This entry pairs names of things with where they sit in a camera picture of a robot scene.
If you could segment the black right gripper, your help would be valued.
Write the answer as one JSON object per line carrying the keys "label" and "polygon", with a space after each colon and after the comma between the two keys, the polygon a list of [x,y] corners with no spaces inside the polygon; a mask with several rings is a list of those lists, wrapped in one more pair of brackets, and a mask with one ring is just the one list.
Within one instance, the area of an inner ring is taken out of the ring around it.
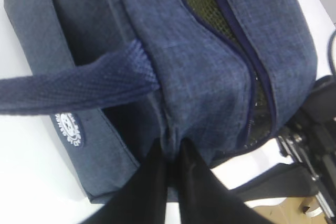
{"label": "black right gripper", "polygon": [[311,197],[335,223],[335,77],[318,79],[279,134],[281,154],[300,165],[275,165],[233,189],[242,200]]}

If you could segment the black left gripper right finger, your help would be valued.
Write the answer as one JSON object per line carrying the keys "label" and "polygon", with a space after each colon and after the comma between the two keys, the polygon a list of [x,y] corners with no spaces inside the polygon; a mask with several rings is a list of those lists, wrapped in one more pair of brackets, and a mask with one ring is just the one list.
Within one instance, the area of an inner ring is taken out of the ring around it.
{"label": "black left gripper right finger", "polygon": [[265,223],[212,173],[191,140],[177,159],[181,223]]}

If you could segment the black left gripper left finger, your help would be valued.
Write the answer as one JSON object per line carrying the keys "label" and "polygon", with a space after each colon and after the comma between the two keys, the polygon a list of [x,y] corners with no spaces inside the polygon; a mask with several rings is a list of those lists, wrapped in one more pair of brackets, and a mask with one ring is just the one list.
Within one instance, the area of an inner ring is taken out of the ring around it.
{"label": "black left gripper left finger", "polygon": [[165,223],[167,163],[155,140],[137,172],[84,223]]}

